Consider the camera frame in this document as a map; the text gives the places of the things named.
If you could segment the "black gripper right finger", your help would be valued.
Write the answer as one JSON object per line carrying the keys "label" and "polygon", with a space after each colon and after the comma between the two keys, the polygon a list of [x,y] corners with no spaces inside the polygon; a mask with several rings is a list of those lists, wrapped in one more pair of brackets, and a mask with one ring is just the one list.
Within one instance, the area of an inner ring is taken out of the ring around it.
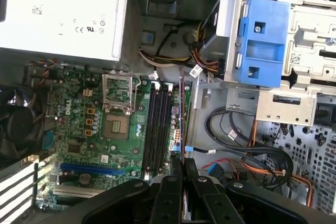
{"label": "black gripper right finger", "polygon": [[185,190],[192,220],[210,223],[307,223],[308,208],[247,181],[226,186],[201,176],[185,159]]}

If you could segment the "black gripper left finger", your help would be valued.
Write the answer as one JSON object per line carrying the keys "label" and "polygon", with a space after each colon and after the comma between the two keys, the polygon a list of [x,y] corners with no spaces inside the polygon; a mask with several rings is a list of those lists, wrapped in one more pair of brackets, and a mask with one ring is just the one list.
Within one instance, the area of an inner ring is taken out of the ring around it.
{"label": "black gripper left finger", "polygon": [[183,172],[180,158],[171,158],[171,173],[148,184],[130,180],[92,198],[93,210],[82,223],[181,223]]}

